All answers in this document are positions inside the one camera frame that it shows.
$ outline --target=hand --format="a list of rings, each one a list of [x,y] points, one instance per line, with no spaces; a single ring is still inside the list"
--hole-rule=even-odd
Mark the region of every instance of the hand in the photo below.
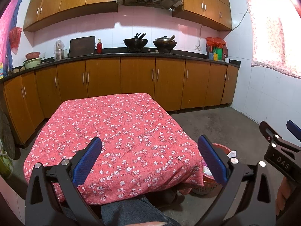
[[[278,216],[280,211],[284,209],[286,200],[290,197],[292,189],[288,183],[286,177],[283,177],[281,185],[278,189],[276,198],[276,215]]]
[[[129,224],[126,226],[163,226],[167,223],[165,222],[147,222],[147,223],[141,223],[141,224]]]

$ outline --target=floor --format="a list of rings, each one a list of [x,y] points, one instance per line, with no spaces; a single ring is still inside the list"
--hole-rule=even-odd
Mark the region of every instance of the floor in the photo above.
[[[195,141],[200,135],[206,134],[211,142],[220,143],[231,150],[236,150],[240,162],[256,164],[263,160],[268,142],[259,132],[259,125],[231,107],[181,111],[171,114],[171,116]],[[20,150],[20,158],[14,161],[13,176],[7,180],[8,184],[23,198],[25,198],[27,187],[23,176],[23,163],[33,144],[34,140],[26,149]],[[274,194],[276,194],[282,175],[269,164],[267,164],[267,168],[273,183]],[[226,218],[234,214],[244,186],[245,183],[242,183]],[[186,196],[179,196],[180,203],[164,208],[162,211],[183,226],[193,226],[212,204],[219,191],[220,187],[207,195],[201,196],[191,193]]]

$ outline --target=red floral tablecloth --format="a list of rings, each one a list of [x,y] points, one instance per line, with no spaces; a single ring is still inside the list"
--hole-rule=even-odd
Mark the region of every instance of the red floral tablecloth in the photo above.
[[[102,151],[85,183],[88,204],[106,204],[178,183],[203,185],[197,144],[148,94],[118,94],[61,104],[42,128],[24,162],[30,179],[35,163],[57,165],[84,149],[94,136]],[[58,184],[55,189],[64,199]]]

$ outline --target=black countertop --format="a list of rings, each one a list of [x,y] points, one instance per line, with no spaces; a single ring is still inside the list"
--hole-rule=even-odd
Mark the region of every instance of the black countertop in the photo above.
[[[46,68],[53,65],[58,65],[62,63],[69,63],[74,61],[81,61],[81,60],[89,60],[89,59],[99,59],[99,58],[113,58],[113,57],[157,57],[157,58],[172,58],[172,59],[189,59],[189,60],[198,60],[198,61],[204,61],[204,62],[210,62],[210,63],[216,63],[216,64],[222,64],[222,65],[232,65],[235,67],[240,67],[240,61],[237,60],[231,60],[230,63],[225,63],[223,61],[214,61],[206,59],[207,55],[201,54],[201,53],[193,53],[193,52],[187,52],[187,51],[181,51],[181,50],[171,50],[171,53],[162,53],[162,52],[155,52],[156,48],[147,48],[144,47],[142,52],[129,52],[127,47],[117,47],[117,48],[104,48],[102,50],[102,54],[93,54],[93,55],[86,55],[86,56],[80,56],[80,57],[74,57],[74,58],[67,58],[59,61],[54,61],[53,58],[48,58],[42,60],[42,62],[49,61],[49,63],[43,64],[41,66],[37,66],[34,68],[26,69],[19,71],[17,73],[14,73],[12,75],[6,76],[2,79],[0,79],[0,82],[5,82],[9,79],[12,79],[16,76],[37,70]]]

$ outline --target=person's leg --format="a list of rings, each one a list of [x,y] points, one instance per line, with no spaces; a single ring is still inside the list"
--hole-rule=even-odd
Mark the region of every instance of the person's leg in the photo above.
[[[103,205],[101,216],[106,226],[125,226],[152,221],[166,222],[166,226],[181,226],[155,208],[145,196]]]

